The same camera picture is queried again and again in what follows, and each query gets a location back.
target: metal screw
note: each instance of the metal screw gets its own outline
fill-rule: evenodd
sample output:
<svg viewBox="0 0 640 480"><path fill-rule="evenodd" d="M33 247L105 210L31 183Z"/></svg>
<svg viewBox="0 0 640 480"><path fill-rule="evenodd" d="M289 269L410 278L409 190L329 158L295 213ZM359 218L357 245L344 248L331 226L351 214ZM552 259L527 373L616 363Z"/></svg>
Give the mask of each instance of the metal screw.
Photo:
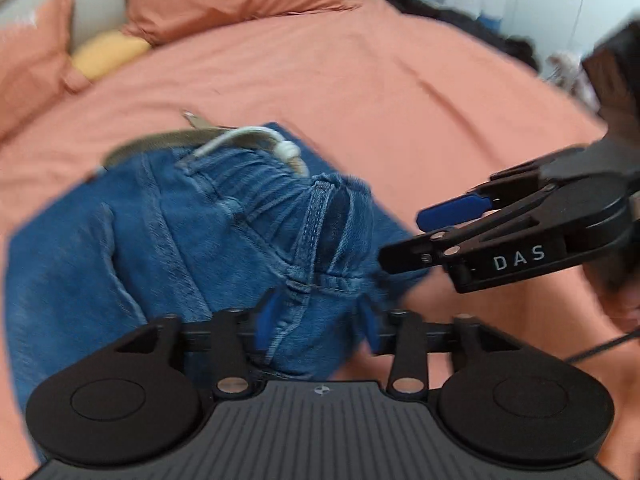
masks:
<svg viewBox="0 0 640 480"><path fill-rule="evenodd" d="M450 247L449 249L446 249L442 254L444 254L445 256L453 256L459 250L460 250L460 246L456 245L456 246Z"/></svg>
<svg viewBox="0 0 640 480"><path fill-rule="evenodd" d="M244 323L249 319L249 310L247 308L234 307L228 309L228 312L233 314L236 322L238 323Z"/></svg>
<svg viewBox="0 0 640 480"><path fill-rule="evenodd" d="M631 202L631 212L633 213L634 220L640 219L640 191L633 193L629 197L629 202Z"/></svg>
<svg viewBox="0 0 640 480"><path fill-rule="evenodd" d="M416 394L424 390L424 383L413 377L401 377L394 381L393 387L401 394Z"/></svg>
<svg viewBox="0 0 640 480"><path fill-rule="evenodd" d="M400 323L402 323L402 320L406 317L407 315L407 311L406 310L391 310L389 311L388 315L388 320L389 323L391 323L392 325L400 325Z"/></svg>
<svg viewBox="0 0 640 480"><path fill-rule="evenodd" d="M218 381L217 386L226 394L241 394L249 387L249 383L242 377L225 377Z"/></svg>

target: white drawstring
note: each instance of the white drawstring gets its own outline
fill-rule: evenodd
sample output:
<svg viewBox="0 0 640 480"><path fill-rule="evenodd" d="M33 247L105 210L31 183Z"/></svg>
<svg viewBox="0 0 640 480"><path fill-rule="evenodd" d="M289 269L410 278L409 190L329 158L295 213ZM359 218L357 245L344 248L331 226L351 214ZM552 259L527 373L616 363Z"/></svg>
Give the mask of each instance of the white drawstring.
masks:
<svg viewBox="0 0 640 480"><path fill-rule="evenodd" d="M276 130L265 126L243 126L230 130L210 140L191 153L189 158L200 158L209 155L223 144L233 143L239 148L261 148L264 141L268 143L268 151L281 160L299 176L309 176L309 170L300 157L300 148L290 140L285 139Z"/></svg>

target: orange bedsheet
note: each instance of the orange bedsheet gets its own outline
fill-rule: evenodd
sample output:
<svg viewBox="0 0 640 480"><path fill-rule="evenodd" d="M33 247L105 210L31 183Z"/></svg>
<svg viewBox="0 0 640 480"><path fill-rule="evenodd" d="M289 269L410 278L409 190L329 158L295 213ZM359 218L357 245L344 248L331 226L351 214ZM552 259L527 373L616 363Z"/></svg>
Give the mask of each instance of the orange bedsheet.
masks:
<svg viewBox="0 0 640 480"><path fill-rule="evenodd" d="M447 25L401 16L382 0L219 28L159 48L2 145L0 271L7 237L21 222L112 147L186 127L183 109L215 124L283 124L367 180L410 228L418 209L493 171L603 133L528 68ZM479 314L558 355L619 334L577 269L465 296L434 272L407 301L431 319ZM630 386L639 351L628 344L585 364L612 391L619 415L603 459L629 479L640 449L640 393ZM4 355L0 362L0 477L17 480L34 463L20 437Z"/></svg>

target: blue denim jeans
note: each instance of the blue denim jeans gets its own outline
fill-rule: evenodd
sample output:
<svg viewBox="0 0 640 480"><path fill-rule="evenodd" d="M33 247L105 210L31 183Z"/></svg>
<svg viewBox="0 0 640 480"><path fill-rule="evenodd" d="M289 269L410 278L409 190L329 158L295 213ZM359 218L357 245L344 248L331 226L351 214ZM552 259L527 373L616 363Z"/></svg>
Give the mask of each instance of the blue denim jeans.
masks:
<svg viewBox="0 0 640 480"><path fill-rule="evenodd" d="M41 381L149 319L186 322L253 306L280 286L286 307L260 362L324 380L353 352L363 294L392 306L424 273L392 277L379 248L408 236L356 178L302 149L311 178L268 152L221 148L132 156L76 187L10 244L6 331L21 408Z"/></svg>

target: black cable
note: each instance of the black cable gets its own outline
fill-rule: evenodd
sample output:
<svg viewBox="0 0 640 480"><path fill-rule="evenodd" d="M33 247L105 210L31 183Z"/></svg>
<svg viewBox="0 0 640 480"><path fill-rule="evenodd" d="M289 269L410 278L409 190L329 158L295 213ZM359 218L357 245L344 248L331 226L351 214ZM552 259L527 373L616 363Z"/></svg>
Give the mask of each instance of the black cable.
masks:
<svg viewBox="0 0 640 480"><path fill-rule="evenodd" d="M607 350L612 349L615 346L618 345L622 345L622 343L626 343L627 341L631 341L632 339L635 338L640 338L640 326L638 328L636 328L635 330L633 330L632 332L629 332L628 334L623 335L622 337L613 339L611 341L608 341L606 343L603 343L601 345L598 346L594 346L593 348L586 350L584 352L581 352L579 354L573 355L567 359L564 360L565 363L573 365L575 363L578 363L580 361L584 361L585 359L588 359L589 357L593 357L594 355L597 355L601 352L605 352Z"/></svg>

